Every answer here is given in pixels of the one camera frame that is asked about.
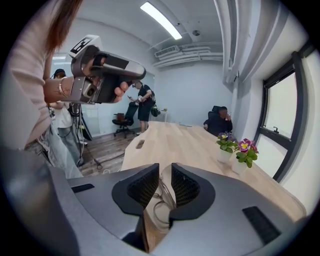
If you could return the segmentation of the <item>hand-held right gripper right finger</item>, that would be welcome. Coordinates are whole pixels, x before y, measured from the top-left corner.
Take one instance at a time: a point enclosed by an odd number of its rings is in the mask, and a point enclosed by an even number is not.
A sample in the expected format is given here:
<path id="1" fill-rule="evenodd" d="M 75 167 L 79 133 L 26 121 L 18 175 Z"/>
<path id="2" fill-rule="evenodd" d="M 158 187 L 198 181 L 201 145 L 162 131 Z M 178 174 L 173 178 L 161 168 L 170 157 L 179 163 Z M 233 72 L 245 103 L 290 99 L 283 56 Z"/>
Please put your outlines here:
<path id="1" fill-rule="evenodd" d="M 154 256 L 268 256 L 294 226 L 289 215 L 248 184 L 173 163 L 176 208 Z"/>

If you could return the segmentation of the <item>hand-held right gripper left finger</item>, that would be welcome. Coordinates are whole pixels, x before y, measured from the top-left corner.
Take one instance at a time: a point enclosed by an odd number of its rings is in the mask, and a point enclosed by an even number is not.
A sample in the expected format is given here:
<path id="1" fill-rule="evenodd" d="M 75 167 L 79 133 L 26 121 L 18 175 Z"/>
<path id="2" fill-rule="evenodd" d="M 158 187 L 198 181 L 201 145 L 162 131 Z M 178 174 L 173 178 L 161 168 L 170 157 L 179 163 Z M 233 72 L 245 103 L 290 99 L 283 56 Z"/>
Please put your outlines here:
<path id="1" fill-rule="evenodd" d="M 88 213 L 111 234 L 141 250 L 149 250 L 144 211 L 159 186 L 157 163 L 74 178 L 68 183 Z"/>

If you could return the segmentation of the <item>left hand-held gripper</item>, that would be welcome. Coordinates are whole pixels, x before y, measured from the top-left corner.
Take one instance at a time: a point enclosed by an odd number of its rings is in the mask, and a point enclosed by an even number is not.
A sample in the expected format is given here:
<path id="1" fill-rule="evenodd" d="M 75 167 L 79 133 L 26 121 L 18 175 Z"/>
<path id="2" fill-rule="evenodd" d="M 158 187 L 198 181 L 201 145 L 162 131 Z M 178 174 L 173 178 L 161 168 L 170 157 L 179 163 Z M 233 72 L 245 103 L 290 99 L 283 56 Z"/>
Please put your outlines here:
<path id="1" fill-rule="evenodd" d="M 88 34 L 69 51 L 74 82 L 68 102 L 113 103 L 117 97 L 117 76 L 126 81 L 139 81 L 145 77 L 147 71 L 140 63 L 102 49 L 101 38 Z"/>

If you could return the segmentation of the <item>brown-framed eyeglasses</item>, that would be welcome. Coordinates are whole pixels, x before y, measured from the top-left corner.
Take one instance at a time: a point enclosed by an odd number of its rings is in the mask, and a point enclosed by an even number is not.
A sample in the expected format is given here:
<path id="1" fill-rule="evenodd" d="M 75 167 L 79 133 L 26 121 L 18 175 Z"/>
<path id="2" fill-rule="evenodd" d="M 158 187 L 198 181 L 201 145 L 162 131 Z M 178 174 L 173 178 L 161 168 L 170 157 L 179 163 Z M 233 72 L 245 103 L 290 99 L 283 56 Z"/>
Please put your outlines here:
<path id="1" fill-rule="evenodd" d="M 153 215 L 155 217 L 155 219 L 160 222 L 163 225 L 167 225 L 168 227 L 170 226 L 170 221 L 169 221 L 169 217 L 167 217 L 167 220 L 163 220 L 161 219 L 156 212 L 156 209 L 158 207 L 160 207 L 161 205 L 165 205 L 169 212 L 171 212 L 172 210 L 175 210 L 177 208 L 176 202 L 172 196 L 172 194 L 170 193 L 169 188 L 167 187 L 167 185 L 164 183 L 162 176 L 159 176 L 158 179 L 158 188 L 159 188 L 159 192 L 155 192 L 153 197 L 158 199 L 159 201 L 153 206 Z"/>

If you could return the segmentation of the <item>person's left forearm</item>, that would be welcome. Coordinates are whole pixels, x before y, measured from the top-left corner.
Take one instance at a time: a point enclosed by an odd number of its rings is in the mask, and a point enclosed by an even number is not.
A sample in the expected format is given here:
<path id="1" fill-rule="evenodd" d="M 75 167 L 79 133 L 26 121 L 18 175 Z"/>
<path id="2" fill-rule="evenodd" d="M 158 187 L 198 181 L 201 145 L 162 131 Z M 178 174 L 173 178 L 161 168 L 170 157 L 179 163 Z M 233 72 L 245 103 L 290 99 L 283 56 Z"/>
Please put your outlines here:
<path id="1" fill-rule="evenodd" d="M 68 98 L 71 95 L 73 83 L 73 76 L 65 76 L 59 79 L 47 79 L 43 86 L 45 102 L 48 104 L 55 103 Z"/>

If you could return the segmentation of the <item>person's left hand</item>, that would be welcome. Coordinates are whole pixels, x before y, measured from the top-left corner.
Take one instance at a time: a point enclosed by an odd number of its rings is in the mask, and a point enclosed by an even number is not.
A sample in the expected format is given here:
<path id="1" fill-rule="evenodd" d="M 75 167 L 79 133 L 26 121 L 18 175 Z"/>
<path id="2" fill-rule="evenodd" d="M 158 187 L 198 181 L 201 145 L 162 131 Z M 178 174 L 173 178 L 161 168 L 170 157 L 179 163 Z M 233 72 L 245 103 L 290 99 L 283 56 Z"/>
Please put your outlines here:
<path id="1" fill-rule="evenodd" d="M 94 103 L 120 101 L 129 87 L 125 80 L 128 63 L 109 54 L 97 53 L 81 67 L 86 82 L 83 95 Z"/>

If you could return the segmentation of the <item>black chair with bag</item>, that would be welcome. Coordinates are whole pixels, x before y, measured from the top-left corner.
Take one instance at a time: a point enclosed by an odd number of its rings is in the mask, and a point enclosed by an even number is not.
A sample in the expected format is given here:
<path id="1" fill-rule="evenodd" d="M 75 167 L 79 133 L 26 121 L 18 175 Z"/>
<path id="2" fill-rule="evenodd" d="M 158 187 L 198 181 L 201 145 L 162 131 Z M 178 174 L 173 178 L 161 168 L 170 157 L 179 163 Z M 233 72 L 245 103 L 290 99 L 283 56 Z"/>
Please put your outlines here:
<path id="1" fill-rule="evenodd" d="M 115 114 L 115 119 L 112 120 L 112 123 L 119 126 L 119 128 L 113 133 L 114 137 L 118 134 L 123 134 L 126 139 L 128 134 L 135 134 L 135 131 L 129 127 L 134 124 L 134 115 L 138 108 L 139 105 L 136 102 L 130 102 L 126 113 Z"/>

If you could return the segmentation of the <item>small white table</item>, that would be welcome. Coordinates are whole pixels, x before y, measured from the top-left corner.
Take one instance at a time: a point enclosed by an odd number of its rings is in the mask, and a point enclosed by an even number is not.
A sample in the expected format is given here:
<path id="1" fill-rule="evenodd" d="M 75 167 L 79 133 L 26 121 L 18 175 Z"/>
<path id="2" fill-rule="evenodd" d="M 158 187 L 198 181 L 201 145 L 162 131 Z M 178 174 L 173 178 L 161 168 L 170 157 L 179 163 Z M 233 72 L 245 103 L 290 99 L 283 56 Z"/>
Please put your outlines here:
<path id="1" fill-rule="evenodd" d="M 161 111 L 157 116 L 150 116 L 150 121 L 155 122 L 167 122 L 168 120 L 168 112 L 167 111 Z"/>

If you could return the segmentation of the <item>long ceiling light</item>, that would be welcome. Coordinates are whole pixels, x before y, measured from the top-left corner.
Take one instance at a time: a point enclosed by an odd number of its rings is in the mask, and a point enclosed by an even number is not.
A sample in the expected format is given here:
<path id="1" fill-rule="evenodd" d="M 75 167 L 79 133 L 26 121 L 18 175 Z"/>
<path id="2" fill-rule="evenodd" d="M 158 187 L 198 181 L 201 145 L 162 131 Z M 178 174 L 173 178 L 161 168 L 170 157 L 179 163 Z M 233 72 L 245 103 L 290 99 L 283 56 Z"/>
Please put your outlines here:
<path id="1" fill-rule="evenodd" d="M 182 38 L 174 25 L 150 2 L 145 2 L 140 9 L 157 21 L 175 40 Z"/>

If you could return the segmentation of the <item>magenta flower in white pot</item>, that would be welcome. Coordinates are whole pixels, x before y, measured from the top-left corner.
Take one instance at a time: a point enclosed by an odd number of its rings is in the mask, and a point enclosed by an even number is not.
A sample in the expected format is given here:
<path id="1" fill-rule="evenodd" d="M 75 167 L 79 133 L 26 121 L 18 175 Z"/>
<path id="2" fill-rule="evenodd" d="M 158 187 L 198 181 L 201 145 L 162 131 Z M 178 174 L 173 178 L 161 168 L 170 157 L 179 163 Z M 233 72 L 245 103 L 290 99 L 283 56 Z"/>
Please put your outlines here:
<path id="1" fill-rule="evenodd" d="M 241 175 L 246 169 L 251 169 L 253 162 L 258 159 L 258 148 L 253 140 L 247 138 L 238 142 L 236 148 L 236 159 L 231 166 L 231 170 Z"/>

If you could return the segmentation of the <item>white ceiling pipes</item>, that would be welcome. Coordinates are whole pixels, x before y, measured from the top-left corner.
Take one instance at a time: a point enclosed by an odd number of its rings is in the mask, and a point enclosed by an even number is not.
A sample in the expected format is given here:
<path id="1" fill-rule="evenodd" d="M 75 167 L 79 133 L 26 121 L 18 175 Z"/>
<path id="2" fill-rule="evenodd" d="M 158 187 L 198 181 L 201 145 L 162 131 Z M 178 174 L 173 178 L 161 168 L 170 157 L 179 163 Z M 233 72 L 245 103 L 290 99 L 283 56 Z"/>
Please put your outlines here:
<path id="1" fill-rule="evenodd" d="M 157 61 L 155 68 L 201 62 L 223 61 L 223 44 L 221 42 L 196 42 L 184 45 L 173 45 L 154 53 Z"/>

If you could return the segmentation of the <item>purple flower in white pot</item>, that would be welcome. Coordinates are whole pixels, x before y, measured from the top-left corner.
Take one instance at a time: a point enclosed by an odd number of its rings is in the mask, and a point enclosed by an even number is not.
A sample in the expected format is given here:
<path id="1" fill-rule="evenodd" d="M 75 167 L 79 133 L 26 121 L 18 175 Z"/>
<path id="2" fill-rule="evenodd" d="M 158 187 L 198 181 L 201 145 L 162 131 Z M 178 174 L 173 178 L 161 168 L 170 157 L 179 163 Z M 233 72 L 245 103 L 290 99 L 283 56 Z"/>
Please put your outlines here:
<path id="1" fill-rule="evenodd" d="M 237 149 L 238 142 L 236 138 L 230 132 L 221 132 L 217 137 L 216 143 L 220 149 L 217 160 L 221 163 L 227 163 Z"/>

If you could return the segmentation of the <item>person's light jeans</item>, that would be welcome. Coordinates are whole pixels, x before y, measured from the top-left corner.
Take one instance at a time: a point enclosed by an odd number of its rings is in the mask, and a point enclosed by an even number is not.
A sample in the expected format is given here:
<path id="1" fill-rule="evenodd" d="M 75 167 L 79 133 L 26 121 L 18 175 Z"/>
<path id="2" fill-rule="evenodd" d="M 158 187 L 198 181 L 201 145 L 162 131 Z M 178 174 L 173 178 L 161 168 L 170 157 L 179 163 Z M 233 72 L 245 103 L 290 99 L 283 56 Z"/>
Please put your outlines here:
<path id="1" fill-rule="evenodd" d="M 67 179 L 83 177 L 72 154 L 52 124 L 39 138 L 28 143 L 24 150 L 36 154 L 48 166 L 64 170 Z"/>

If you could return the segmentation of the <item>black office chair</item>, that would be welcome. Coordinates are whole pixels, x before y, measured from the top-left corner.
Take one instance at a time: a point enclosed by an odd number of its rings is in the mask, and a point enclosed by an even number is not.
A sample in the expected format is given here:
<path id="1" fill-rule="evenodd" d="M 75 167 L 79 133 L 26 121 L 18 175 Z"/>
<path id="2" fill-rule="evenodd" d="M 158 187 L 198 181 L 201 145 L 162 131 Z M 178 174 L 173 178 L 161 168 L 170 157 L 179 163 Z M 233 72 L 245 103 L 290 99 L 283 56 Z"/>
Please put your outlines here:
<path id="1" fill-rule="evenodd" d="M 214 105 L 212 110 L 208 112 L 208 120 L 213 121 L 220 117 L 220 106 Z"/>

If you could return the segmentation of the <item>person's pink top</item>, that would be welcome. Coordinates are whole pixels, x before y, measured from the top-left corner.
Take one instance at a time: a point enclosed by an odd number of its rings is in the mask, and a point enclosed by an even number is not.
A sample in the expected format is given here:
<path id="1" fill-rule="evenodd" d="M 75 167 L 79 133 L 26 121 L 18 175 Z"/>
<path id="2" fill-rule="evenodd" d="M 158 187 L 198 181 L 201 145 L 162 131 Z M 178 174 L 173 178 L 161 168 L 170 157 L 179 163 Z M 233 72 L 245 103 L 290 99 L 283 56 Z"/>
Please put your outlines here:
<path id="1" fill-rule="evenodd" d="M 10 74 L 37 116 L 26 145 L 52 124 L 43 86 L 47 79 L 59 79 L 51 78 L 52 58 L 64 44 L 82 3 L 83 0 L 49 0 L 24 27 L 9 55 Z"/>

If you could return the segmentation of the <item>black framed window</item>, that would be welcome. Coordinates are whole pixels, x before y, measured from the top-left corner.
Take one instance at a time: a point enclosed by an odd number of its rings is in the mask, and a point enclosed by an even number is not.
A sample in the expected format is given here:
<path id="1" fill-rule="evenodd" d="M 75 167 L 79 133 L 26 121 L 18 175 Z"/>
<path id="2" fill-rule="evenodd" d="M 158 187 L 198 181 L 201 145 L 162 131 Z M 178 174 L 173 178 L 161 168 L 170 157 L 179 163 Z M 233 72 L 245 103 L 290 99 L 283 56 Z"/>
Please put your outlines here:
<path id="1" fill-rule="evenodd" d="M 280 183 L 288 174 L 307 127 L 308 88 L 303 54 L 290 59 L 262 82 L 262 107 L 254 141 L 256 164 Z"/>

